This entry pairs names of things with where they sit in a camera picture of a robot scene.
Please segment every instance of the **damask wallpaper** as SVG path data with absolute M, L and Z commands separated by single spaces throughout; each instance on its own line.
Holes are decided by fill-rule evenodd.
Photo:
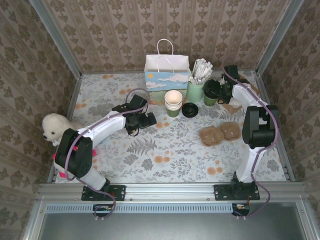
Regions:
M 53 149 L 42 118 L 66 114 L 75 78 L 27 0 L 0 1 L 0 239 L 19 239 Z
M 143 70 L 157 41 L 211 61 L 255 68 L 289 0 L 44 0 L 82 72 Z M 169 53 L 169 44 L 160 44 Z
M 262 78 L 296 180 L 320 220 L 320 1 L 304 1 Z

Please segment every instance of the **green paper cup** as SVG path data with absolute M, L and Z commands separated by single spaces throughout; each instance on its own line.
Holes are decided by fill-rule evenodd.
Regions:
M 206 94 L 204 94 L 203 101 L 206 106 L 212 107 L 213 105 L 216 104 L 216 102 L 218 101 L 218 98 L 210 98 L 206 96 Z
M 191 82 L 188 82 L 188 86 L 186 88 L 186 100 L 189 103 L 196 104 L 202 100 L 204 97 L 204 87 L 205 83 L 201 85 L 194 85 Z
M 178 110 L 170 110 L 170 109 L 166 109 L 166 113 L 169 115 L 169 117 L 171 118 L 175 118 L 179 115 L 180 113 L 180 108 Z

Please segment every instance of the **cup lid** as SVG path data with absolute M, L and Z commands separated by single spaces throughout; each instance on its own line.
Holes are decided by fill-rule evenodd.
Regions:
M 198 114 L 199 108 L 194 103 L 188 102 L 182 106 L 182 114 L 187 118 L 193 118 Z

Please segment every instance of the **wire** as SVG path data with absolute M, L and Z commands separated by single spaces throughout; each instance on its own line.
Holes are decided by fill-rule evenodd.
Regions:
M 69 151 L 68 151 L 68 153 L 67 153 L 67 155 L 66 155 L 66 158 L 65 158 L 64 174 L 65 174 L 65 177 L 66 177 L 67 180 L 72 181 L 73 179 L 76 178 L 75 176 L 74 176 L 74 177 L 69 177 L 69 175 L 68 175 L 68 165 L 69 165 L 70 156 L 71 156 L 71 153 L 72 153 L 72 151 L 73 151 L 73 149 L 74 149 L 74 146 L 77 144 L 77 142 L 79 141 L 79 139 L 80 139 L 83 135 L 85 135 L 85 134 L 88 133 L 89 131 L 95 129 L 95 128 L 96 128 L 97 126 L 99 126 L 100 124 L 103 124 L 104 122 L 106 122 L 106 121 L 108 121 L 108 120 L 110 120 L 110 119 L 112 119 L 112 118 L 115 118 L 115 117 L 118 117 L 118 116 L 122 116 L 122 115 L 124 115 L 124 114 L 136 113 L 136 112 L 142 111 L 143 109 L 145 109 L 145 108 L 148 107 L 148 105 L 150 104 L 150 94 L 149 94 L 149 92 L 148 92 L 147 90 L 145 90 L 145 89 L 143 89 L 143 88 L 135 88 L 135 89 L 131 90 L 131 91 L 127 94 L 127 96 L 125 97 L 125 102 L 127 102 L 128 97 L 129 97 L 129 95 L 130 95 L 131 93 L 136 92 L 136 91 L 138 91 L 138 90 L 144 91 L 144 92 L 147 94 L 147 96 L 148 96 L 147 103 L 146 103 L 143 107 L 140 107 L 140 108 L 135 109 L 135 110 L 129 110 L 129 111 L 125 111 L 125 112 L 119 112 L 119 113 L 113 114 L 113 115 L 111 115 L 111 116 L 109 116 L 109 117 L 103 118 L 103 119 L 101 119 L 100 121 L 98 121 L 97 123 L 95 123 L 94 125 L 92 125 L 91 127 L 87 128 L 86 130 L 84 130 L 83 132 L 81 132 L 81 133 L 75 138 L 75 140 L 74 140 L 73 143 L 71 144 L 71 146 L 70 146 L 70 148 L 69 148 Z M 96 193 L 98 193 L 98 194 L 106 195 L 106 196 L 108 196 L 109 198 L 112 199 L 112 201 L 113 201 L 112 209 L 111 209 L 111 211 L 104 217 L 104 218 L 108 218 L 108 217 L 113 213 L 113 211 L 114 211 L 115 208 L 116 208 L 116 199 L 115 199 L 115 197 L 112 196 L 111 194 L 109 194 L 108 192 L 100 191 L 100 190 L 95 189 L 94 187 L 88 185 L 86 182 L 82 181 L 82 180 L 79 179 L 79 178 L 76 178 L 76 179 L 77 179 L 79 182 L 81 182 L 82 184 L 84 184 L 85 186 L 87 186 L 87 187 L 88 187 L 89 189 L 91 189 L 92 191 L 94 191 L 94 192 L 96 192 Z M 94 216 L 96 217 L 96 219 L 97 219 L 97 218 L 102 218 L 102 217 L 98 217 L 96 213 L 97 213 L 97 210 L 95 209 L 95 211 L 94 211 Z
M 270 115 L 270 118 L 272 119 L 272 122 L 274 124 L 274 140 L 273 142 L 269 145 L 269 146 L 266 146 L 262 149 L 260 149 L 256 156 L 255 156 L 255 159 L 254 159 L 254 162 L 253 162 L 253 165 L 252 165 L 252 169 L 251 169 L 251 177 L 252 177 L 252 180 L 260 187 L 262 188 L 263 190 L 266 191 L 266 193 L 268 194 L 268 198 L 267 200 L 265 201 L 265 203 L 262 205 L 262 207 L 260 207 L 257 211 L 255 211 L 254 213 L 251 213 L 249 215 L 247 215 L 246 217 L 253 217 L 255 216 L 257 213 L 259 213 L 262 209 L 264 209 L 266 207 L 266 205 L 269 203 L 270 199 L 271 199 L 271 194 L 270 192 L 261 184 L 259 183 L 255 177 L 254 177 L 254 172 L 255 172 L 255 168 L 256 168 L 256 165 L 257 165 L 257 162 L 258 162 L 258 159 L 259 159 L 259 156 L 260 156 L 260 153 L 263 152 L 264 150 L 267 150 L 267 149 L 270 149 L 272 147 L 274 147 L 277 143 L 277 140 L 278 140 L 278 133 L 279 133 L 279 129 L 278 129 L 278 124 L 277 124 L 277 121 L 276 121 L 276 118 L 275 116 L 273 115 L 273 113 L 270 111 L 269 108 L 267 108 L 267 106 L 251 91 L 250 88 L 248 88 L 246 85 L 244 85 L 243 83 L 241 83 L 240 81 L 234 79 L 232 76 L 230 76 L 227 71 L 225 70 L 225 61 L 227 60 L 227 57 L 224 59 L 223 63 L 221 64 L 222 65 L 222 70 L 224 72 L 225 75 L 227 75 L 231 80 L 233 80 L 234 82 L 236 82 L 237 84 L 239 84 L 241 87 L 245 88 L 249 93 L 250 95 L 252 95 L 252 97 L 259 103 L 261 104 L 261 106 L 267 111 L 267 113 Z

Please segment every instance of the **table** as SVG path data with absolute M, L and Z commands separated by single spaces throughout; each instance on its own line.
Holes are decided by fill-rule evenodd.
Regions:
M 253 71 L 239 73 L 256 86 Z M 123 104 L 131 89 L 146 88 L 144 73 L 93 74 L 81 79 L 72 121 L 84 125 Z M 171 118 L 164 105 L 150 105 L 148 112 L 154 113 L 157 124 L 140 130 L 136 137 L 128 136 L 125 129 L 110 135 L 96 146 L 93 167 L 112 183 L 229 182 L 244 155 L 243 140 L 206 147 L 201 143 L 199 131 L 225 122 L 236 122 L 242 128 L 244 111 L 230 114 L 218 104 L 197 105 L 199 113 L 194 118 L 186 118 L 182 113 Z M 286 180 L 277 149 L 265 153 L 257 167 L 256 179 Z M 57 176 L 55 182 L 68 181 Z

